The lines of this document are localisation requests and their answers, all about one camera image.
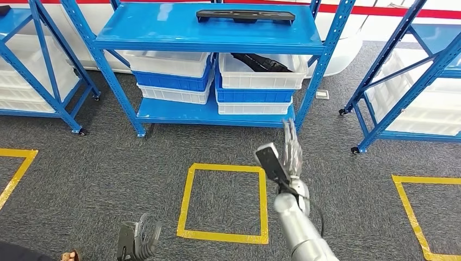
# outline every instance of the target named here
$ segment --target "blue plastic bin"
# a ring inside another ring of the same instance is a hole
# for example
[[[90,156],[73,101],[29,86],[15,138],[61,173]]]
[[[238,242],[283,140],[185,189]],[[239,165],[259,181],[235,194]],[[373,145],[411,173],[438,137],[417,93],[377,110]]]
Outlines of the blue plastic bin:
[[[212,68],[212,61],[207,58],[207,65],[201,78],[176,76],[153,72],[132,71],[139,85],[161,88],[178,89],[185,91],[205,91],[207,87],[208,74]]]
[[[219,66],[215,67],[215,88],[218,102],[291,102],[296,90],[224,89]]]

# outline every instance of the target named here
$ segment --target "person's foot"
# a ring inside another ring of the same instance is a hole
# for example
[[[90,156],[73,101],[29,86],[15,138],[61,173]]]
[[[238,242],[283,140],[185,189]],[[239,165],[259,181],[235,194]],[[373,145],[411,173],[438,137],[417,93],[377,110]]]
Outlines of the person's foot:
[[[65,252],[61,255],[61,261],[79,261],[75,252]]]

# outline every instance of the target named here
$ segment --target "black cable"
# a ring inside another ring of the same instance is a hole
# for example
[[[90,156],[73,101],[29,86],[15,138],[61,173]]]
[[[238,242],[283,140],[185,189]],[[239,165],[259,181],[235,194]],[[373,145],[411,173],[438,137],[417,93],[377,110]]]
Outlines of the black cable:
[[[285,181],[282,181],[282,180],[280,180],[280,181],[281,181],[282,184],[285,186],[285,188],[286,188],[287,190],[290,191],[290,193],[292,193],[292,194],[295,195],[295,196],[302,197],[302,198],[305,199],[305,200],[308,200],[309,203],[310,203],[315,209],[317,209],[317,211],[318,211],[319,214],[320,214],[320,222],[321,222],[320,236],[323,238],[323,230],[324,230],[324,228],[325,228],[325,222],[324,222],[324,220],[323,220],[323,213],[322,213],[322,210],[317,206],[317,204],[314,204],[314,201],[311,200],[309,197],[306,197],[306,196],[304,196],[304,195],[299,194],[298,192],[296,192],[296,190],[295,190],[294,188],[292,188],[292,187],[290,187],[288,184],[286,184]]]

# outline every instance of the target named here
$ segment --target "black tool on shelf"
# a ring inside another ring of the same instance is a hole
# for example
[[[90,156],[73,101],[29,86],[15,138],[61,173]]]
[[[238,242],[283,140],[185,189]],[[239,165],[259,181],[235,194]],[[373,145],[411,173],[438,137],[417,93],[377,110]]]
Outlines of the black tool on shelf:
[[[0,17],[7,15],[7,13],[11,10],[11,6],[9,5],[2,5],[0,7]]]
[[[292,25],[296,16],[285,11],[263,10],[199,10],[198,22],[206,22],[210,18],[231,18],[236,23],[256,23],[257,20],[273,20],[274,22]]]

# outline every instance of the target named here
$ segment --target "white plastic bin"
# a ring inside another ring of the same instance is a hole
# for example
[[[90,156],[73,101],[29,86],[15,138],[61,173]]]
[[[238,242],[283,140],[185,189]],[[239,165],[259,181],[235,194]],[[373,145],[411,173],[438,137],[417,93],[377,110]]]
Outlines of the white plastic bin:
[[[54,109],[45,101],[5,100],[0,99],[0,109],[35,111],[53,113]]]
[[[46,42],[61,101],[63,101],[78,82],[78,77],[66,62],[64,54],[54,44],[52,37],[46,36]],[[54,96],[37,36],[17,34],[7,42],[7,45],[43,87]],[[4,59],[0,59],[0,99],[44,101]]]
[[[185,91],[170,88],[144,86],[139,84],[136,85],[139,87],[139,89],[141,89],[142,96],[144,98],[152,98],[174,102],[206,104],[208,100],[208,95],[210,94],[210,87],[213,82],[214,76],[214,70],[210,70],[207,87],[205,88],[205,91]]]
[[[307,75],[307,61],[302,55],[260,55],[282,63],[293,72],[254,72],[230,53],[220,53],[219,70],[222,87],[225,89],[301,89]]]
[[[455,136],[461,131],[461,125],[457,124],[434,124],[427,121],[415,121],[399,119],[395,120],[387,131],[398,131],[398,132],[412,132],[412,133],[424,133],[424,134],[440,134]]]
[[[376,121],[395,105],[387,106],[379,87],[366,90]],[[386,129],[388,131],[457,135],[461,131],[461,95],[421,93]]]
[[[210,53],[124,51],[132,71],[200,78]]]
[[[267,114],[287,114],[288,108],[293,104],[291,102],[275,102],[275,103],[252,103],[252,102],[218,102],[218,114],[232,114],[232,115],[267,115]]]
[[[388,61],[382,66],[381,71],[384,76],[387,76],[424,58],[427,58],[427,54],[424,50],[396,48],[392,52]],[[396,94],[399,94],[400,97],[402,97],[403,94],[405,94],[405,92],[414,85],[414,83],[422,76],[422,74],[430,67],[431,64],[432,61],[429,61],[410,70],[409,72],[403,73],[389,80],[391,83],[390,86],[394,88]],[[431,85],[426,87],[423,92],[429,91],[459,94],[461,93],[461,79],[437,78]]]

